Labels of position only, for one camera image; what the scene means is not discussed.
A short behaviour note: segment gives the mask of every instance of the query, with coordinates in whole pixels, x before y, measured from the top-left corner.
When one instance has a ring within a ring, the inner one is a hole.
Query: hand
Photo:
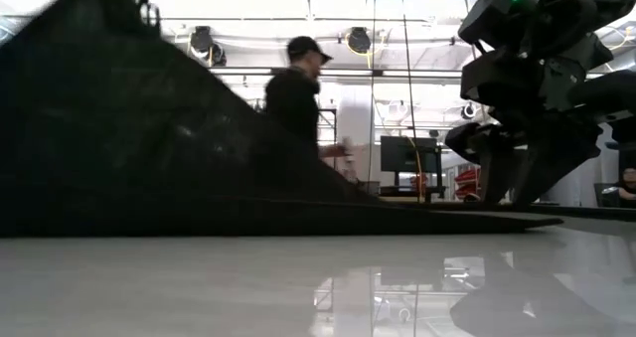
[[[618,189],[618,196],[624,200],[636,200],[636,194],[631,194],[623,188]]]
[[[323,158],[339,158],[350,155],[342,144],[334,144],[320,149],[320,156]]]

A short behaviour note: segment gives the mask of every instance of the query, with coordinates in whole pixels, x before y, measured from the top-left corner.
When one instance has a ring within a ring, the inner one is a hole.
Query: man
[[[620,207],[636,209],[636,169],[626,168],[616,186],[620,197]]]
[[[265,88],[264,113],[315,150],[321,157],[344,155],[340,145],[318,148],[318,104],[320,68],[333,58],[324,54],[309,37],[287,44],[290,66],[274,76]]]

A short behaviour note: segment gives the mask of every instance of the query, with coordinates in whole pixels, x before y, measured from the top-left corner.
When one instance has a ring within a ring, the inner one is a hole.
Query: black baseball cap
[[[289,44],[287,44],[287,56],[289,59],[303,56],[309,52],[316,52],[322,55],[322,65],[325,65],[327,62],[334,59],[323,53],[322,50],[320,50],[318,43],[310,37],[297,37],[291,39]]]

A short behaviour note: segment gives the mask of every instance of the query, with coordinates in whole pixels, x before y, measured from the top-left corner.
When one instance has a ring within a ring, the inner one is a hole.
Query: monitor
[[[438,173],[441,164],[441,148],[435,138],[416,138],[413,141],[419,152],[421,170]],[[407,137],[382,136],[380,138],[380,166],[383,172],[417,173],[417,154]]]

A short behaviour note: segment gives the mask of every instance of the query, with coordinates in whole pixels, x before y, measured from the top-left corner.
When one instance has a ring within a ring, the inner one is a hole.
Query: black fabric
[[[0,237],[479,234],[559,223],[384,204],[138,13],[126,0],[60,0],[0,47]]]
[[[318,152],[319,85],[294,69],[276,74],[265,88],[265,114]]]
[[[636,194],[636,188],[631,188],[628,187],[627,184],[621,179],[620,182],[616,183],[615,185],[618,188],[622,188],[625,190],[625,192],[629,193],[629,194]],[[620,199],[620,208],[627,208],[627,209],[636,209],[636,201],[634,200],[629,200],[629,199]]]

